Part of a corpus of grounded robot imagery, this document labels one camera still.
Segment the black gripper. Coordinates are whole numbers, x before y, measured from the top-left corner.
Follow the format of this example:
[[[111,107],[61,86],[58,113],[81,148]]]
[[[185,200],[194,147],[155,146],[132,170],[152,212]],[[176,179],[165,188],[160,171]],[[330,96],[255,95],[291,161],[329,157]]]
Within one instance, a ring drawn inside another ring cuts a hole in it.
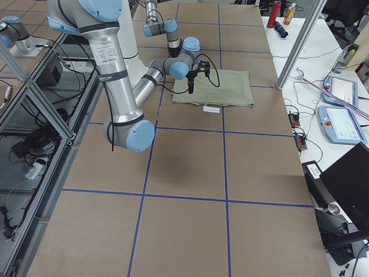
[[[197,77],[198,73],[204,73],[205,77],[210,77],[210,63],[207,61],[199,61],[191,67],[186,75],[189,94],[194,92],[194,79]]]

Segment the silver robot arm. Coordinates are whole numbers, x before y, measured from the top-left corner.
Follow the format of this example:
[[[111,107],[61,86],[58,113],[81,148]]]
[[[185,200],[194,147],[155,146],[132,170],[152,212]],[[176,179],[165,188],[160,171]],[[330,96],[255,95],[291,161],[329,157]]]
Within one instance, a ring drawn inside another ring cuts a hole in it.
[[[145,67],[138,57],[128,1],[48,1],[47,5],[51,28],[89,42],[110,107],[104,124],[106,139],[130,151],[149,148],[155,128],[141,106],[165,76],[186,79],[187,92],[193,92],[197,74],[208,71],[208,64],[199,59],[199,40],[180,40],[176,21],[159,21],[157,2],[146,1],[144,33],[165,34],[170,56],[154,59]]]
[[[157,9],[157,4],[164,1],[144,1],[146,11],[146,24],[143,32],[146,37],[153,37],[165,34],[167,38],[168,53],[171,58],[175,58],[181,51],[181,39],[178,34],[178,25],[174,18],[163,20]]]

